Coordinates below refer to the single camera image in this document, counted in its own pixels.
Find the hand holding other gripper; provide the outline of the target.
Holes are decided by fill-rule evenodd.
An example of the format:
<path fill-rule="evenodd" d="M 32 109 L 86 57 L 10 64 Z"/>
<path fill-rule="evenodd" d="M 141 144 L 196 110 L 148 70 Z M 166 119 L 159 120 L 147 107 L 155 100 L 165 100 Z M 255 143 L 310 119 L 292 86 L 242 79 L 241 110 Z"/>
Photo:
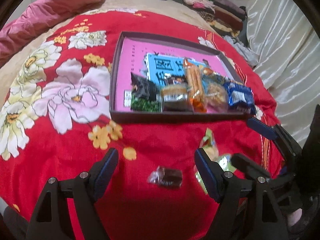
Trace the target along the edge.
<path fill-rule="evenodd" d="M 292 227 L 299 222 L 303 214 L 302 209 L 297 209 L 293 213 L 287 215 L 287 226 Z"/>

